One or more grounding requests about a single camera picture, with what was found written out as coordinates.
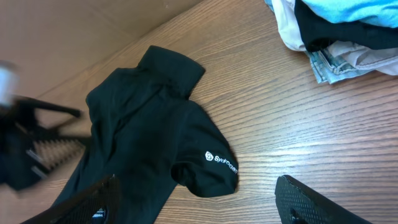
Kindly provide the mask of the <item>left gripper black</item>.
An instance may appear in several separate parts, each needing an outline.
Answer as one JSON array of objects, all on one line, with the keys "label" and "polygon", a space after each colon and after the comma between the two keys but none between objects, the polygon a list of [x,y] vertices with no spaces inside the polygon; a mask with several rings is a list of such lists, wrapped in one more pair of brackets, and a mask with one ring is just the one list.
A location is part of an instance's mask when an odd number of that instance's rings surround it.
[{"label": "left gripper black", "polygon": [[[45,128],[37,110],[68,113],[72,118]],[[19,98],[11,107],[1,107],[1,183],[14,190],[29,188],[66,161],[78,156],[89,136],[63,135],[59,129],[81,117],[81,111],[34,98]]]}]

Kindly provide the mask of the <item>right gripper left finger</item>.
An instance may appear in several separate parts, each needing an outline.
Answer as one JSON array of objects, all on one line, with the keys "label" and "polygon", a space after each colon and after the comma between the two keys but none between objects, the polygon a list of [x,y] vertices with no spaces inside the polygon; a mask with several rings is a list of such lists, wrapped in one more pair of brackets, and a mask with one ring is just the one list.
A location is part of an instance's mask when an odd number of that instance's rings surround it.
[{"label": "right gripper left finger", "polygon": [[106,177],[21,224],[113,224],[119,204],[119,180]]}]

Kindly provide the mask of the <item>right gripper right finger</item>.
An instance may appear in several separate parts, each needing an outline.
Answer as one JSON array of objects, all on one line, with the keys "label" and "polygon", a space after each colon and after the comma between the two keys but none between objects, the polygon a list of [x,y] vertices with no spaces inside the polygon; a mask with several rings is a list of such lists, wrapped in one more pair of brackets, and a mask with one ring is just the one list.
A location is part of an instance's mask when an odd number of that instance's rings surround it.
[{"label": "right gripper right finger", "polygon": [[371,224],[290,175],[278,177],[275,203],[282,224]]}]

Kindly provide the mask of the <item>black t-shirt with logo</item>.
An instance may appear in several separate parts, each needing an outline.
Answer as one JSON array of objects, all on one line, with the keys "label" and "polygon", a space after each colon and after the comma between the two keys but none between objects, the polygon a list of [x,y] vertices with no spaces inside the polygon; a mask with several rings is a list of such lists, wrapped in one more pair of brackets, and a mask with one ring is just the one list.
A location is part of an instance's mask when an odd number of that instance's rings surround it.
[{"label": "black t-shirt with logo", "polygon": [[89,92],[91,146],[56,199],[107,175],[121,184],[118,223],[152,223],[176,185],[198,197],[235,193],[238,162],[206,111],[190,100],[205,69],[150,46],[135,68],[117,68]]}]

